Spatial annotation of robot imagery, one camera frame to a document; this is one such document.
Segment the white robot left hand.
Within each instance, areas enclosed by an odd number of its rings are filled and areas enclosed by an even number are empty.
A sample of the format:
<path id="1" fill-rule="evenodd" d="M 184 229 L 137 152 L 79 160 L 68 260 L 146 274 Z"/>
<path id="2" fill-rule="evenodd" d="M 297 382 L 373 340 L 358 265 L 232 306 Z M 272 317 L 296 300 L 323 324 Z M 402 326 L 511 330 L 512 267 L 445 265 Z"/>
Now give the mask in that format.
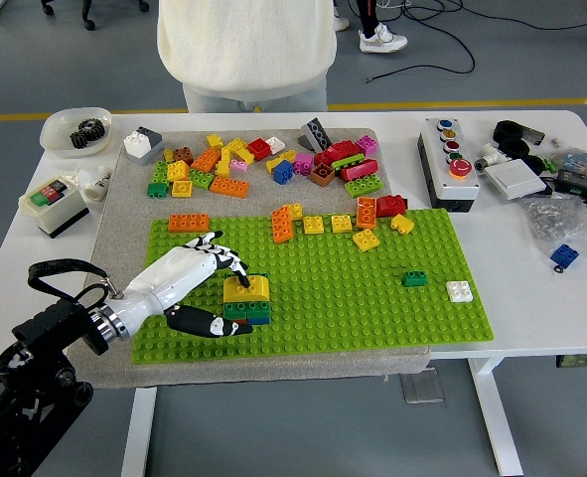
<path id="1" fill-rule="evenodd" d="M 207 233 L 173 247 L 133 278 L 121 299 L 107 299 L 105 304 L 120 321 L 119 330 L 133 336 L 148 317 L 163 314 L 171 329 L 198 337 L 215 339 L 250 334 L 253 328 L 248 324 L 238 324 L 180 303 L 223 268 L 235 273 L 242 286 L 249 286 L 246 264 L 236 252 L 213 243 L 220 236 L 221 232 Z"/>

